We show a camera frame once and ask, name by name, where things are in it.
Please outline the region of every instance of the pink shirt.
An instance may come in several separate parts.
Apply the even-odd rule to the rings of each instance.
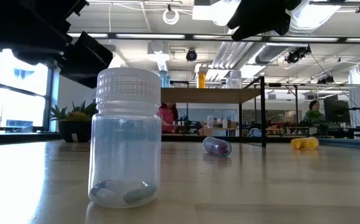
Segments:
[[[160,118],[162,118],[163,121],[165,121],[166,123],[168,123],[169,125],[173,124],[174,121],[174,114],[173,111],[171,109],[168,108],[159,108],[159,113],[158,115],[160,116]],[[162,132],[163,133],[171,133],[173,130],[175,129],[175,127],[173,126],[167,126],[164,125],[162,123]]]

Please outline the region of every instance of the computer monitor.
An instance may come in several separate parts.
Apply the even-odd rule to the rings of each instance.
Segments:
[[[325,106],[325,117],[327,122],[351,123],[349,118],[348,102],[325,99],[323,103]]]

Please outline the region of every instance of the woman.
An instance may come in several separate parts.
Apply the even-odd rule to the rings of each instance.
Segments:
[[[325,121],[325,116],[319,112],[320,104],[314,100],[309,105],[310,110],[305,113],[304,120],[310,123],[319,123]]]
[[[162,132],[173,133],[175,131],[173,121],[178,119],[178,111],[175,103],[162,103],[158,115],[162,118]]]

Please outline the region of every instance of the shelf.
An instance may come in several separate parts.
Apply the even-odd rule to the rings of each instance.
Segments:
[[[260,89],[161,88],[164,103],[244,103],[260,95]]]

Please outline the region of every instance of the jar lid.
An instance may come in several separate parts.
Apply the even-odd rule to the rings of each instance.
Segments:
[[[139,68],[107,68],[98,74],[96,102],[141,101],[160,104],[160,78]]]

